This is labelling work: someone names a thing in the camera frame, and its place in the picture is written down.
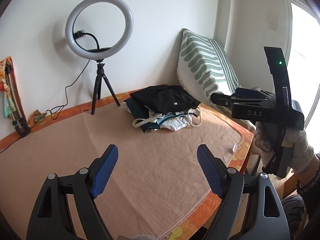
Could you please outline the right gloved hand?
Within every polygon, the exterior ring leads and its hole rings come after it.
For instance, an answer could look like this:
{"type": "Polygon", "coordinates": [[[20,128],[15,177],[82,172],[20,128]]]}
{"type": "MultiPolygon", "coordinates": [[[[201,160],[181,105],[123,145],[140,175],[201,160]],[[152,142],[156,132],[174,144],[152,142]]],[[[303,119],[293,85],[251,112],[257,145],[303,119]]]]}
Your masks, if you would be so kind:
{"type": "MultiPolygon", "coordinates": [[[[263,168],[267,167],[273,158],[275,151],[271,144],[271,137],[267,134],[267,127],[262,122],[255,123],[255,154],[261,156],[263,168]]],[[[294,174],[314,174],[319,168],[319,158],[314,153],[313,147],[309,144],[306,130],[293,129],[288,127],[283,138],[284,146],[291,146],[292,153],[289,157],[288,167],[293,169],[294,174]]]]}

